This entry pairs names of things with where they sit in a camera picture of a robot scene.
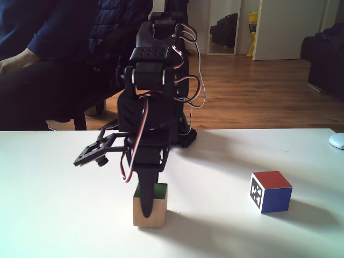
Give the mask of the person's hand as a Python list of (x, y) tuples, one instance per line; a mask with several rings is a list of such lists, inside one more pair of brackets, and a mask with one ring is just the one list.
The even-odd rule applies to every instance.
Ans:
[(40, 56), (34, 54), (31, 50), (26, 48), (23, 52), (19, 53), (18, 55), (4, 59), (0, 62), (1, 76), (33, 65), (41, 60), (42, 58)]

